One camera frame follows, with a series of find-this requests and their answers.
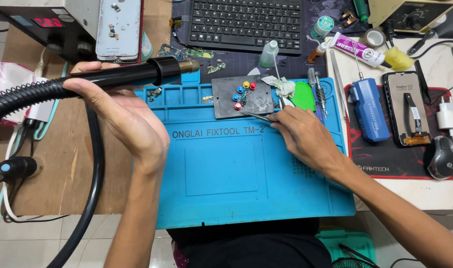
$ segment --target human arm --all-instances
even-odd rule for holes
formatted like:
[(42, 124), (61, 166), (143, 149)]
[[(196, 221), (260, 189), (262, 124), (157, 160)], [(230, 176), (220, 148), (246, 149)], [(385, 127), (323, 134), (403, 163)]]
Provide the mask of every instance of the human arm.
[[(80, 63), (73, 72), (118, 67)], [(109, 130), (130, 151), (134, 170), (128, 200), (104, 267), (145, 268), (156, 229), (160, 186), (170, 140), (162, 122), (132, 91), (107, 94), (93, 83), (68, 79), (64, 88), (84, 97)]]
[(354, 192), (426, 267), (453, 268), (453, 233), (359, 169), (337, 149), (311, 110), (286, 106), (268, 119), (277, 121), (271, 126), (281, 132), (293, 155)]

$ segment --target blue jtx tools device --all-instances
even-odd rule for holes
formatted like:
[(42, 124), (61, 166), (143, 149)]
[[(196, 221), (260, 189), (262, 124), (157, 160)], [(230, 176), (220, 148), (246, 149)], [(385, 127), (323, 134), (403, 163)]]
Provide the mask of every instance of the blue jtx tools device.
[(352, 100), (356, 103), (356, 114), (362, 130), (362, 137), (367, 142), (384, 141), (390, 137), (390, 134), (380, 106), (377, 84), (373, 78), (364, 79), (355, 49), (354, 55), (360, 80), (352, 83), (349, 92)]

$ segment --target red mouse pad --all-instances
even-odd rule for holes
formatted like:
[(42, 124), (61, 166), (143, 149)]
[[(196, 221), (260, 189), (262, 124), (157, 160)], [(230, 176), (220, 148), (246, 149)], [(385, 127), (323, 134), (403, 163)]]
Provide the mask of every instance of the red mouse pad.
[[(350, 85), (345, 88), (348, 96)], [(377, 143), (368, 143), (362, 138), (362, 131), (359, 127), (355, 112), (355, 104), (348, 103), (350, 122), (347, 122), (347, 132), (349, 137), (349, 157), (359, 166), (366, 174), (372, 178), (382, 179), (433, 179), (426, 167), (423, 165), (424, 146), (402, 148), (396, 145), (390, 125), (390, 117), (385, 99), (385, 92), (382, 86), (378, 86), (380, 94), (380, 106), (384, 112), (385, 122), (387, 123), (390, 138), (386, 141)], [(432, 101), (444, 94), (445, 88), (429, 88), (429, 94)], [(450, 92), (443, 95), (445, 101), (449, 101)], [(436, 113), (439, 111), (436, 101), (432, 106), (425, 105), (426, 119), (430, 129), (431, 137), (438, 135), (449, 136), (438, 129)]]

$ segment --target yellow sponge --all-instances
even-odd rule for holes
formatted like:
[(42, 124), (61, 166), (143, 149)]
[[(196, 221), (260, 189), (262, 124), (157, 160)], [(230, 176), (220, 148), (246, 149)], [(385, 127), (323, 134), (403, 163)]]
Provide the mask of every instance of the yellow sponge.
[(414, 60), (408, 57), (404, 52), (397, 47), (392, 47), (385, 53), (385, 61), (392, 65), (394, 71), (405, 71), (412, 67)]

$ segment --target red digital display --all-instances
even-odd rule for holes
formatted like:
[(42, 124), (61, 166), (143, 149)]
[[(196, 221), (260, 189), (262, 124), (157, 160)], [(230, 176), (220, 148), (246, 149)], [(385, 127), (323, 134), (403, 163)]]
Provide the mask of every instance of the red digital display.
[(40, 27), (51, 28), (51, 27), (64, 27), (58, 19), (48, 19), (48, 18), (35, 18), (33, 21), (38, 24)]

